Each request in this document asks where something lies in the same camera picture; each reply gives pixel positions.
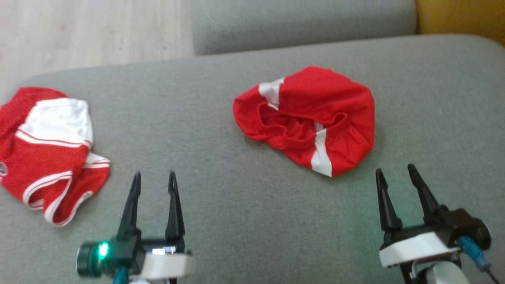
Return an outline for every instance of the couch armrest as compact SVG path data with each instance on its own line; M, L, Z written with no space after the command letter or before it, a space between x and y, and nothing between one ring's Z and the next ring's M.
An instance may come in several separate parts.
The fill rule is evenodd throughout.
M414 0L193 0L197 55L414 34Z

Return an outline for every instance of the green led light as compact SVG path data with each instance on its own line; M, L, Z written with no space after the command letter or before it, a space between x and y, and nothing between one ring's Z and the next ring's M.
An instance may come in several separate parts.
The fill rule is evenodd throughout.
M107 255L107 253L109 253L109 243L103 242L103 243L99 244L99 246L98 246L98 257L100 259L104 259L105 256Z

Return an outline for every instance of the wooden floor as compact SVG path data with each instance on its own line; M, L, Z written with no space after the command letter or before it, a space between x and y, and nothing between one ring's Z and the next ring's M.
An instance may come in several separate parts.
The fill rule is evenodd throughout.
M190 0L0 0L0 97L51 71L190 57Z

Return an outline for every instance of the yellow wall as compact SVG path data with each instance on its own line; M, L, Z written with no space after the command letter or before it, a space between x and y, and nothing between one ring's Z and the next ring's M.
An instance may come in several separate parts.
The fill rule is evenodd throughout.
M505 46L505 0L417 0L419 33L470 33Z

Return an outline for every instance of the gray fabric surface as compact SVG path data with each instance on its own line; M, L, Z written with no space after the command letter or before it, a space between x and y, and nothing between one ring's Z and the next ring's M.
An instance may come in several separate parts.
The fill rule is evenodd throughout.
M193 0L197 55L414 34L414 0Z
M46 223L0 191L0 275L7 283L79 280L85 240L117 231L136 170L138 225L163 236L168 172L176 170L186 247L196 273L181 283L402 283L379 261L374 171L382 167L405 225L422 222L407 164L416 163L441 203L490 227L487 255L505 280L505 50L470 36L413 36L64 71L20 85L88 101L94 151L111 176L66 227ZM370 88L376 144L353 171L328 178L244 137L233 99L307 65L332 68ZM474 283L488 279L468 258Z

